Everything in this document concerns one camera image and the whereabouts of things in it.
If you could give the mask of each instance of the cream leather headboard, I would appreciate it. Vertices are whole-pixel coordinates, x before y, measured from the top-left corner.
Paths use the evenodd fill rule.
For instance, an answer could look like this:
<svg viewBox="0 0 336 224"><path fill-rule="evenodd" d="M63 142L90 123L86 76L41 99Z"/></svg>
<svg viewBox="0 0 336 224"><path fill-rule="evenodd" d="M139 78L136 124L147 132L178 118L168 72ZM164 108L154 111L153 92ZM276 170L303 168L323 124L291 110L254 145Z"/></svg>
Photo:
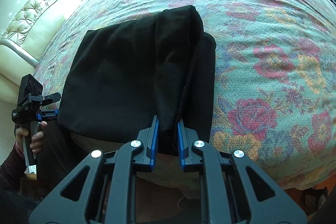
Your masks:
<svg viewBox="0 0 336 224"><path fill-rule="evenodd" d="M24 40L38 18L57 0L28 0L18 11L1 38L23 47Z"/></svg>
<svg viewBox="0 0 336 224"><path fill-rule="evenodd" d="M0 38L0 99L16 103L24 75L82 0L28 0Z"/></svg>

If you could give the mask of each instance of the floral bedspread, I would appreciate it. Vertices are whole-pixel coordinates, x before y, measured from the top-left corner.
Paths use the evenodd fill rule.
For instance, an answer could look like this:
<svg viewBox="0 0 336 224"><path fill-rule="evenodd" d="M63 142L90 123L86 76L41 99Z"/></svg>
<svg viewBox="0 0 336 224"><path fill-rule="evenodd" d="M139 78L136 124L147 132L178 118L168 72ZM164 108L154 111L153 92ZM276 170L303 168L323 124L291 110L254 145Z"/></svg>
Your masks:
<svg viewBox="0 0 336 224"><path fill-rule="evenodd" d="M336 18L321 0L85 0L36 67L44 94L62 93L87 30L185 5L217 43L211 144L243 150L283 188L333 175Z"/></svg>

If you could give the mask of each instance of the red flower pattern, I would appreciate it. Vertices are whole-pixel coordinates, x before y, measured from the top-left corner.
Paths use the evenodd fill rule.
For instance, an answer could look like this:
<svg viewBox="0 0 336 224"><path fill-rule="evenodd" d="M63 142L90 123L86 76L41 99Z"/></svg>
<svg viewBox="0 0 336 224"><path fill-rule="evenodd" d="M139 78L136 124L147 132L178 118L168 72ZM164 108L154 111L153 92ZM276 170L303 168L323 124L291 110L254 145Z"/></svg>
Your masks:
<svg viewBox="0 0 336 224"><path fill-rule="evenodd" d="M328 33L329 32L329 30L326 28L325 24L323 22L321 22L315 16L307 14L307 18L310 19L312 26L314 28L316 28L317 30L319 30L321 32L324 32L324 33Z"/></svg>
<svg viewBox="0 0 336 224"><path fill-rule="evenodd" d="M167 6L169 8L179 8L187 5L193 5L194 3L194 0L173 0Z"/></svg>
<svg viewBox="0 0 336 224"><path fill-rule="evenodd" d="M319 54L321 53L321 50L313 41L306 38L300 38L298 46L302 53L308 56L313 56L317 61L320 61Z"/></svg>
<svg viewBox="0 0 336 224"><path fill-rule="evenodd" d="M255 57L260 59L253 66L259 75L289 84L287 73L294 69L294 65L288 59L283 49L271 44L264 48L254 48L253 53Z"/></svg>
<svg viewBox="0 0 336 224"><path fill-rule="evenodd" d="M286 5L283 0L260 0L260 3L267 7L279 7L282 8Z"/></svg>
<svg viewBox="0 0 336 224"><path fill-rule="evenodd" d="M328 111L313 115L311 126L314 133L308 138L309 149L313 153L321 153L331 140L331 117Z"/></svg>
<svg viewBox="0 0 336 224"><path fill-rule="evenodd" d="M239 99L236 108L229 111L227 117L234 135L252 133L259 141L265 139L269 128L277 126L277 113L260 98Z"/></svg>
<svg viewBox="0 0 336 224"><path fill-rule="evenodd" d="M137 20L139 18L143 18L143 17L147 17L147 16L151 16L151 15L152 15L152 13L148 11L148 8L146 8L146 9L142 9L137 14L129 15L128 17L126 17L126 21L128 21L128 20Z"/></svg>
<svg viewBox="0 0 336 224"><path fill-rule="evenodd" d="M229 11L225 12L226 15L246 19L249 21L256 21L256 16L260 15L259 11L251 7L244 2L236 2L232 4L225 5Z"/></svg>

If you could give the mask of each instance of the finger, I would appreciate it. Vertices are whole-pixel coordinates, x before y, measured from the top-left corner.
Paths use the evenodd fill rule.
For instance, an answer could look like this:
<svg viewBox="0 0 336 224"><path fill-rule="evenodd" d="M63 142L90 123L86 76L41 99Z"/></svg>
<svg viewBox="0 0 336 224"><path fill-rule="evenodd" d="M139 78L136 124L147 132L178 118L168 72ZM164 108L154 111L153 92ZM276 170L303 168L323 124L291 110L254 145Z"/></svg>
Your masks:
<svg viewBox="0 0 336 224"><path fill-rule="evenodd" d="M15 133L15 141L17 142L18 145L22 146L22 135L21 133Z"/></svg>
<svg viewBox="0 0 336 224"><path fill-rule="evenodd" d="M27 129L23 128L23 127L19 127L16 132L15 132L15 135L18 136L18 137L21 137L21 136L28 136L29 135L29 132Z"/></svg>
<svg viewBox="0 0 336 224"><path fill-rule="evenodd" d="M40 147L38 147L36 149L33 149L32 151L33 151L34 154L38 154L38 153L40 153L42 151L42 148L43 148L43 146L40 146Z"/></svg>
<svg viewBox="0 0 336 224"><path fill-rule="evenodd" d="M40 146L42 146L43 145L43 142L42 141L38 141L38 142L35 142L35 143L31 143L30 144L30 149L36 149L36 148L38 148L38 147L40 147Z"/></svg>
<svg viewBox="0 0 336 224"><path fill-rule="evenodd" d="M45 121L42 121L42 122L41 122L41 127L42 127L42 129L43 129L43 128L46 128L47 125L48 125L47 122L45 122Z"/></svg>
<svg viewBox="0 0 336 224"><path fill-rule="evenodd" d="M33 137L31 137L31 142L35 143L42 140L44 137L43 131L37 132Z"/></svg>

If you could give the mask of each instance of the folded black fabric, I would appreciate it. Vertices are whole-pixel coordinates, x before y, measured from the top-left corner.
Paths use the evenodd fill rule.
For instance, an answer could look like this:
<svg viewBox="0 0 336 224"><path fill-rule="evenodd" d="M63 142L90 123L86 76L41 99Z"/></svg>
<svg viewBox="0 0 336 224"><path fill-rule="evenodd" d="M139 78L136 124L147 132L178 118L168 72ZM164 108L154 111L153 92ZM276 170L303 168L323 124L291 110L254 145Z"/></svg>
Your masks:
<svg viewBox="0 0 336 224"><path fill-rule="evenodd" d="M37 205L37 202L0 186L1 224L29 224L29 215Z"/></svg>
<svg viewBox="0 0 336 224"><path fill-rule="evenodd" d="M159 117L159 152L176 155L175 126L209 141L216 43L194 6L88 31L73 60L58 123L126 143Z"/></svg>

